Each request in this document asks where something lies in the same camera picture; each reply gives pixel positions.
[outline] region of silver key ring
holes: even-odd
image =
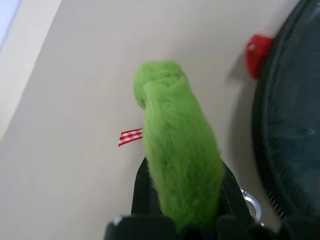
[[[253,206],[254,208],[254,213],[252,211],[250,211],[251,216],[255,219],[255,222],[258,224],[260,223],[261,219],[262,219],[262,208],[260,203],[258,202],[258,200],[251,195],[249,192],[243,190],[242,188],[240,188],[241,193],[243,195],[244,200],[246,201],[246,204],[249,206]]]

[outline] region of red plush object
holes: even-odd
[[[267,55],[274,42],[274,38],[255,34],[246,45],[245,63],[251,77],[257,80]]]

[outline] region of green fuzzy fabric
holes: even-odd
[[[143,143],[161,211],[178,229],[211,228],[218,211],[224,167],[213,131],[181,67],[143,64],[134,96],[145,110]]]

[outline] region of metal ring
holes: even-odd
[[[255,210],[255,215],[252,215],[251,212],[250,212],[250,214],[252,215],[252,217],[254,217],[255,222],[259,223],[262,219],[262,208],[261,208],[260,203],[249,192],[243,190],[242,188],[240,188],[240,190],[241,190],[241,193],[243,195],[244,200],[247,201],[248,203],[250,203]]]

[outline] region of plush tail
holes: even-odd
[[[185,73],[172,61],[145,63],[136,72],[133,91],[145,109],[143,144],[161,211],[178,229],[211,227],[224,167]]]

